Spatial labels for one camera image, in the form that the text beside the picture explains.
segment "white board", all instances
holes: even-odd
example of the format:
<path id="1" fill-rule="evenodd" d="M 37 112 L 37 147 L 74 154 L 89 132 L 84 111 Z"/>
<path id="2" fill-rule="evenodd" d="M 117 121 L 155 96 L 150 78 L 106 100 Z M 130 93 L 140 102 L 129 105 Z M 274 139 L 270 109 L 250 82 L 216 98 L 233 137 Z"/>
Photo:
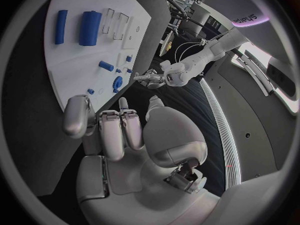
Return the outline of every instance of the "white board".
<path id="1" fill-rule="evenodd" d="M 114 10 L 108 33 L 103 33 L 108 10 Z M 68 10 L 64 43 L 55 45 L 56 21 L 59 10 Z M 102 13 L 97 44 L 80 46 L 79 35 L 83 12 Z M 113 39 L 120 31 L 120 13 L 129 17 L 124 25 L 122 40 Z M 113 82 L 116 77 L 123 78 L 124 88 L 130 80 L 136 56 L 151 20 L 149 14 L 136 0 L 51 0 L 44 29 L 44 52 L 50 81 L 62 110 L 68 99 L 75 95 L 87 95 L 95 111 L 98 111 L 116 93 Z M 114 66 L 113 71 L 99 67 L 104 61 Z"/>

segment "robotic arm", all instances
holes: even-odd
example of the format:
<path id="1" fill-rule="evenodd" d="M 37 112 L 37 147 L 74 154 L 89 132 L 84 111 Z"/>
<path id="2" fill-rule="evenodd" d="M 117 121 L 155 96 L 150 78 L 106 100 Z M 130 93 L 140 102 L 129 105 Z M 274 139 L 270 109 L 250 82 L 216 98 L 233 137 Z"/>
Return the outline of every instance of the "robotic arm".
<path id="1" fill-rule="evenodd" d="M 157 89 L 164 84 L 171 87 L 182 87 L 191 78 L 200 74 L 209 62 L 224 57 L 225 52 L 246 42 L 248 40 L 234 28 L 219 40 L 208 41 L 202 51 L 188 56 L 180 62 L 174 64 L 171 64 L 169 60 L 162 62 L 160 67 L 164 72 L 163 74 L 157 74 L 155 70 L 151 69 L 145 75 L 136 74 L 134 80 L 149 89 Z"/>

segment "screw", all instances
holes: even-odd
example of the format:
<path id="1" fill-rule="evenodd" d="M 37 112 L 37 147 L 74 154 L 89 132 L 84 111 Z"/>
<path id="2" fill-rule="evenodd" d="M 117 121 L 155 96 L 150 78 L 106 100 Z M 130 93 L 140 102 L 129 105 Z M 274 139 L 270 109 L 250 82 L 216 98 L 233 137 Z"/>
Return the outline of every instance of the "screw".
<path id="1" fill-rule="evenodd" d="M 89 89 L 87 90 L 87 92 L 88 92 L 89 94 L 93 95 L 95 91 L 94 91 L 93 89 L 90 89 L 90 88 L 89 88 Z"/>

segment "blue object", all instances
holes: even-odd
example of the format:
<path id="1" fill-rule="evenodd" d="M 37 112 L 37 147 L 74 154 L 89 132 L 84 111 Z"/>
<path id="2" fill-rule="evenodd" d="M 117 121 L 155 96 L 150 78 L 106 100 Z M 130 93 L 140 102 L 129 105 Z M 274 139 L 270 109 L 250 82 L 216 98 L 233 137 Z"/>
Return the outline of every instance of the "blue object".
<path id="1" fill-rule="evenodd" d="M 89 94 L 93 95 L 95 91 L 94 91 L 93 89 L 90 89 L 90 88 L 89 88 L 89 89 L 87 90 L 87 92 L 88 92 Z"/>
<path id="2" fill-rule="evenodd" d="M 79 45 L 95 46 L 97 44 L 98 30 L 102 13 L 85 11 L 82 16 Z"/>
<path id="3" fill-rule="evenodd" d="M 104 68 L 110 72 L 112 72 L 114 70 L 114 66 L 105 61 L 99 62 L 99 67 Z"/>
<path id="4" fill-rule="evenodd" d="M 127 56 L 127 57 L 126 57 L 126 62 L 131 62 L 132 59 L 133 59 L 133 58 L 132 58 L 131 56 Z"/>
<path id="5" fill-rule="evenodd" d="M 56 31 L 55 31 L 55 44 L 63 44 L 65 36 L 65 25 L 68 10 L 60 10 L 57 14 Z"/>
<path id="6" fill-rule="evenodd" d="M 121 76 L 117 76 L 112 84 L 113 92 L 115 94 L 117 94 L 119 92 L 118 88 L 120 88 L 122 86 L 122 84 L 123 84 L 123 78 Z"/>

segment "purple light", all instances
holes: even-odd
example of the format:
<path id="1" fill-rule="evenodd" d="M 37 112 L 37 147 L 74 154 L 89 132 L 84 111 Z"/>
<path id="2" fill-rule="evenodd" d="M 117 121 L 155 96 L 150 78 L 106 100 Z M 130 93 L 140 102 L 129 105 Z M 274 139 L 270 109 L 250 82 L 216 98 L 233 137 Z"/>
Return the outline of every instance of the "purple light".
<path id="1" fill-rule="evenodd" d="M 270 18 L 266 17 L 266 18 L 263 19 L 263 20 L 260 20 L 260 21 L 257 21 L 257 22 L 253 22 L 253 23 L 239 24 L 239 23 L 232 22 L 232 24 L 233 24 L 235 27 L 238 27 L 238 28 L 244 28 L 244 27 L 254 26 L 254 25 L 257 25 L 257 24 L 262 24 L 262 23 L 267 22 L 267 21 L 269 21 L 269 20 L 270 20 Z"/>

